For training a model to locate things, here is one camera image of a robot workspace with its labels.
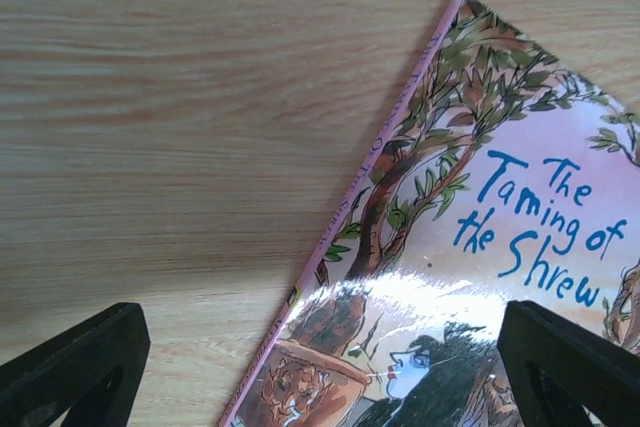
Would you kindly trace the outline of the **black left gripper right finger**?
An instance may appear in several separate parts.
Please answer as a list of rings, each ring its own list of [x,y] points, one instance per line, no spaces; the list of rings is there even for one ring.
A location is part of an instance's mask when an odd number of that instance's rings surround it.
[[[532,301],[506,305],[497,342],[526,426],[639,424],[639,358]]]

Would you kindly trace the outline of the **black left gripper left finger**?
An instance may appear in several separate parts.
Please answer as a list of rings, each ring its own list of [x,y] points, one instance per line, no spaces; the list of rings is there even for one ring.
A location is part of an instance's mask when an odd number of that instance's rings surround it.
[[[108,307],[1,366],[1,424],[125,426],[150,345],[140,304]]]

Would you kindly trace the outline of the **pink Taming of Shrew book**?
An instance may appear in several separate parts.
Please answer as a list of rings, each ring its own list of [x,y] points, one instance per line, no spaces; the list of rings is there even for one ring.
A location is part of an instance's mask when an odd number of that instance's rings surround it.
[[[638,351],[639,113],[451,0],[220,424],[518,426],[513,299]]]

